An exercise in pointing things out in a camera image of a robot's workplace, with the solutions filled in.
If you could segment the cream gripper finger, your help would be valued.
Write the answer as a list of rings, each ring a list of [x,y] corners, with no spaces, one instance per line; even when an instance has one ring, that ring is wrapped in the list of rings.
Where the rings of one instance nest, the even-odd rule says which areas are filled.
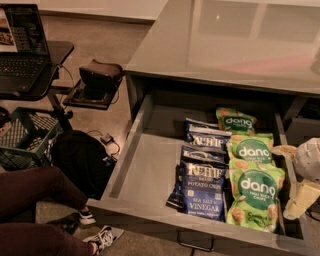
[[[298,148],[291,145],[278,145],[274,146],[271,152],[278,156],[283,156],[286,159],[293,160]]]
[[[290,188],[289,200],[283,216],[294,220],[300,218],[306,210],[320,197],[320,185],[308,180],[294,183]]]

